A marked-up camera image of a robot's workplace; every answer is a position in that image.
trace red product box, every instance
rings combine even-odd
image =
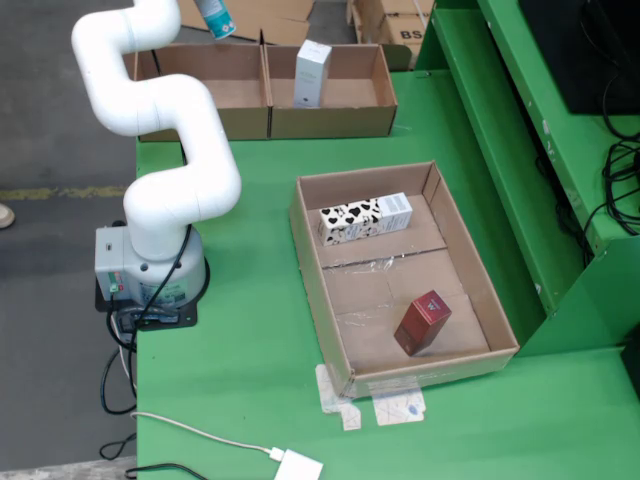
[[[434,290],[411,302],[396,333],[396,341],[408,355],[431,345],[451,316],[451,310]]]

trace computer monitor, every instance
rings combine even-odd
[[[639,0],[520,0],[565,104],[573,113],[640,113]]]

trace concrete floor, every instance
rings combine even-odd
[[[309,37],[354,43],[344,0],[317,2]],[[95,460],[135,428],[100,408],[114,345],[93,309],[94,231],[123,218],[135,145],[95,119],[70,45],[81,15],[130,4],[0,0],[0,201],[17,216],[0,231],[0,471]],[[211,37],[183,29],[178,41]],[[109,401],[128,405],[112,373]]]

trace open cardboard box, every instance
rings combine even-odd
[[[183,73],[201,80],[213,95],[229,140],[266,139],[269,106],[266,67],[260,45],[171,45],[136,57],[134,79]],[[142,135],[143,142],[178,141],[175,130]]]
[[[391,132],[398,102],[378,45],[334,45],[320,108],[294,109],[299,47],[265,48],[271,89],[271,138],[381,137]]]
[[[319,210],[404,192],[406,230],[324,247]],[[300,269],[335,391],[406,390],[503,368],[519,349],[482,260],[435,163],[300,177],[290,209]],[[452,316],[409,357],[393,334],[436,290]]]

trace shoe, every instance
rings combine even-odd
[[[0,203],[0,229],[7,228],[16,219],[13,210],[7,207],[4,203]]]

